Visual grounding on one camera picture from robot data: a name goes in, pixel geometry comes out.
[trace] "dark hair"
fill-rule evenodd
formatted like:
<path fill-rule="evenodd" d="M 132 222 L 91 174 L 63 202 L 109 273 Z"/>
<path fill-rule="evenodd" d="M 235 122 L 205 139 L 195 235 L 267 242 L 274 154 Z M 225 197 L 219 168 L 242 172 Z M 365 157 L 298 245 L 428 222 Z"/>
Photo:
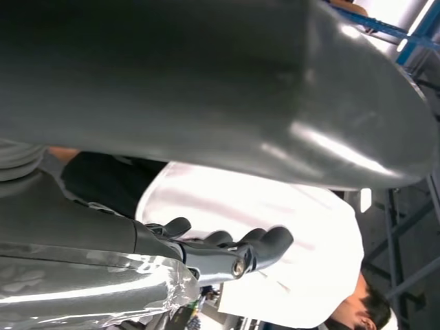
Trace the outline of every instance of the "dark hair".
<path fill-rule="evenodd" d="M 325 326 L 328 330 L 352 330 L 346 325 L 339 323 L 338 321 L 335 321 L 332 318 L 329 318 L 328 320 L 325 321 Z M 367 328 L 362 325 L 356 325 L 354 330 L 367 330 Z"/>
<path fill-rule="evenodd" d="M 391 318 L 389 303 L 378 290 L 371 287 L 369 283 L 367 287 L 368 296 L 361 300 L 367 313 L 376 325 L 377 330 L 385 327 Z"/>
<path fill-rule="evenodd" d="M 367 309 L 368 317 L 376 325 L 377 330 L 383 328 L 391 317 L 389 303 L 380 292 L 368 284 L 367 297 L 361 301 Z M 328 330 L 352 330 L 346 325 L 329 318 L 325 321 Z M 363 325 L 356 325 L 354 330 L 367 330 Z"/>

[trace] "white shirt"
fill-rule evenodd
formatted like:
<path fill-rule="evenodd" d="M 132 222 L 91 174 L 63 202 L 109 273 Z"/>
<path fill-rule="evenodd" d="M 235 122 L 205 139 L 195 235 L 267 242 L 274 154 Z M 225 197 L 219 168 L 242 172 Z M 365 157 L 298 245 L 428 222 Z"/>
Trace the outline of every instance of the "white shirt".
<path fill-rule="evenodd" d="M 223 286 L 219 311 L 294 328 L 322 324 L 352 294 L 364 257 L 352 208 L 322 188 L 171 162 L 141 198 L 136 219 L 189 219 L 187 237 L 282 225 L 294 243 L 269 268 Z"/>

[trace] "curved metal surface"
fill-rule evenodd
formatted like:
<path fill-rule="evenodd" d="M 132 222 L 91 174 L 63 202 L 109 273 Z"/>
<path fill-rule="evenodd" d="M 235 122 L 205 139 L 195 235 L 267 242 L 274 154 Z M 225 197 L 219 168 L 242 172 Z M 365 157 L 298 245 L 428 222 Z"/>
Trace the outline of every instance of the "curved metal surface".
<path fill-rule="evenodd" d="M 0 243 L 2 329 L 97 329 L 178 308 L 198 293 L 175 259 Z"/>
<path fill-rule="evenodd" d="M 0 135 L 332 188 L 422 179 L 423 97 L 322 1 L 7 1 Z"/>

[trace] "plastic wrap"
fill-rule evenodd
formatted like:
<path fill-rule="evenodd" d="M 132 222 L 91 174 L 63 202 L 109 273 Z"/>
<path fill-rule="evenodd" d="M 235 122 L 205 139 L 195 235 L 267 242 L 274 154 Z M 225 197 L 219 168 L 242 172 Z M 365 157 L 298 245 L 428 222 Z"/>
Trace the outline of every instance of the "plastic wrap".
<path fill-rule="evenodd" d="M 0 329 L 103 328 L 198 295 L 197 280 L 171 258 L 0 244 Z"/>

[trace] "bolt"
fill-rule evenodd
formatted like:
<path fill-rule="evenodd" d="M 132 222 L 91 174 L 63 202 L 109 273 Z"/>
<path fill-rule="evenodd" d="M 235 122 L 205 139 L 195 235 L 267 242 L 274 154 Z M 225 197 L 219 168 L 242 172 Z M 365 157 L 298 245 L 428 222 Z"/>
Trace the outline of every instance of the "bolt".
<path fill-rule="evenodd" d="M 235 260 L 232 265 L 232 276 L 234 278 L 242 277 L 245 273 L 245 266 L 245 261 L 242 258 Z"/>

